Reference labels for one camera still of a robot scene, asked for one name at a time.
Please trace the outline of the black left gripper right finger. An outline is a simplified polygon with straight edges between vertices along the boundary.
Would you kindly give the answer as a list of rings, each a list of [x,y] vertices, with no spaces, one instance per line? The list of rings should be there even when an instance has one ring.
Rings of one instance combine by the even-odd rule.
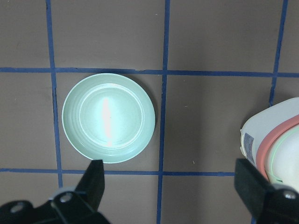
[[[236,159],[234,187],[256,224],[297,224],[299,193],[270,183],[247,159]]]

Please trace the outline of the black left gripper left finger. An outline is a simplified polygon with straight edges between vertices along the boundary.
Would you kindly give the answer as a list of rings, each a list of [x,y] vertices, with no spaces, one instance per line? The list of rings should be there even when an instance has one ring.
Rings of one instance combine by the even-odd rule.
[[[105,190],[102,160],[92,160],[75,187],[64,187],[51,198],[62,212],[97,212]]]

